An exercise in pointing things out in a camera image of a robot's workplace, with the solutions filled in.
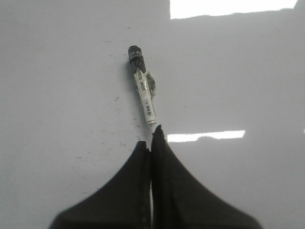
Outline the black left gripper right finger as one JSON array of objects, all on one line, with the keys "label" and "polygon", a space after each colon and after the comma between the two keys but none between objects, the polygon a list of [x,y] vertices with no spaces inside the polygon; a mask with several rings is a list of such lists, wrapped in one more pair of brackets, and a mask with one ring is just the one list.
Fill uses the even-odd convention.
[{"label": "black left gripper right finger", "polygon": [[260,229],[252,216],[203,186],[180,162],[161,126],[152,137],[154,229]]}]

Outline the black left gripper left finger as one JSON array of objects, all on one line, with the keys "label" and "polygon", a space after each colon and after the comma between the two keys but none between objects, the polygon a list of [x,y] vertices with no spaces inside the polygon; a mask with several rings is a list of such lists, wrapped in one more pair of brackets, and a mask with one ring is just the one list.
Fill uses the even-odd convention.
[{"label": "black left gripper left finger", "polygon": [[128,160],[94,194],[62,211],[51,229],[149,229],[151,153],[137,142]]}]

